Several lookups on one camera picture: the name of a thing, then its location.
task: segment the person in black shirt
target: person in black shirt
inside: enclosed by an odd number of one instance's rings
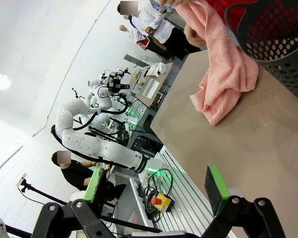
[[[96,162],[78,162],[76,160],[71,160],[69,164],[58,164],[57,152],[52,155],[52,162],[61,168],[65,180],[80,191],[87,189],[93,175],[93,171],[89,168],[97,165]],[[125,184],[114,186],[112,182],[108,181],[106,200],[119,199],[125,187]]]

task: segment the pink cloth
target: pink cloth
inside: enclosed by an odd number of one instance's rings
[[[255,88],[258,65],[237,50],[222,19],[205,0],[181,4],[176,10],[207,43],[210,68],[202,90],[191,101],[215,125],[235,107],[242,92]]]

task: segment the black laundry basket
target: black laundry basket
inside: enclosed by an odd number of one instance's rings
[[[245,14],[233,29],[229,13],[237,7]],[[235,4],[225,20],[242,50],[298,97],[298,0]]]

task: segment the basket handle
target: basket handle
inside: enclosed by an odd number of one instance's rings
[[[237,3],[237,4],[233,4],[231,6],[229,6],[226,11],[225,11],[225,22],[227,23],[227,26],[231,29],[231,31],[234,33],[234,35],[237,37],[238,36],[238,31],[235,31],[228,19],[229,13],[230,11],[232,11],[234,8],[237,7],[242,7],[245,9],[245,12],[247,11],[248,8],[250,8],[250,5],[252,5],[253,3],[256,2],[252,2],[252,3]]]

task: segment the black shirt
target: black shirt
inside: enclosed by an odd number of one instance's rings
[[[70,166],[66,169],[61,169],[61,171],[66,181],[80,191],[87,189],[87,186],[84,186],[84,181],[93,175],[93,170],[86,168],[76,160],[71,160]]]

